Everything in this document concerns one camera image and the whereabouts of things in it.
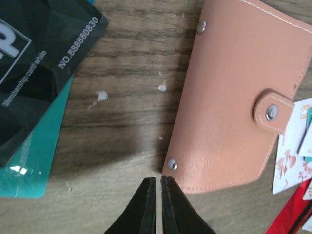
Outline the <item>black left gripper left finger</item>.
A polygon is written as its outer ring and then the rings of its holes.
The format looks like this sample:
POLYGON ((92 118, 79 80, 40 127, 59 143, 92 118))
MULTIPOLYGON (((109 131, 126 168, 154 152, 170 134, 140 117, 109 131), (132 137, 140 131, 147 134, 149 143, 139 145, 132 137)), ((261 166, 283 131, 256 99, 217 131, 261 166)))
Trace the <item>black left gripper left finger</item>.
POLYGON ((143 179, 120 217, 105 234, 154 234, 156 232, 156 179, 143 179))

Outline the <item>pink leather card holder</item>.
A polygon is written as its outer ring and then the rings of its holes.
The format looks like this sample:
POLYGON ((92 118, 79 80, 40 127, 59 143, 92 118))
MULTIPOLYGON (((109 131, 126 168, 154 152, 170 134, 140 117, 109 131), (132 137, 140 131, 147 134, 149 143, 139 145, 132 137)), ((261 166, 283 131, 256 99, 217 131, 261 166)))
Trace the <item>pink leather card holder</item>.
POLYGON ((312 57, 312 27, 259 0, 207 0, 162 173, 199 194, 260 178, 312 57))

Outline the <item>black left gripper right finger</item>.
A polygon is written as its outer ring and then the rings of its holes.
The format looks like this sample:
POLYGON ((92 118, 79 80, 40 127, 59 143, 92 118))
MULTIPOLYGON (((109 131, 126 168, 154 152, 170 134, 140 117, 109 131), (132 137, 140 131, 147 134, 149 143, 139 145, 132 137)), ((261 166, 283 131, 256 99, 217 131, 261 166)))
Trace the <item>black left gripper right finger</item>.
POLYGON ((161 177, 164 234, 216 234, 200 217, 173 177, 161 177))

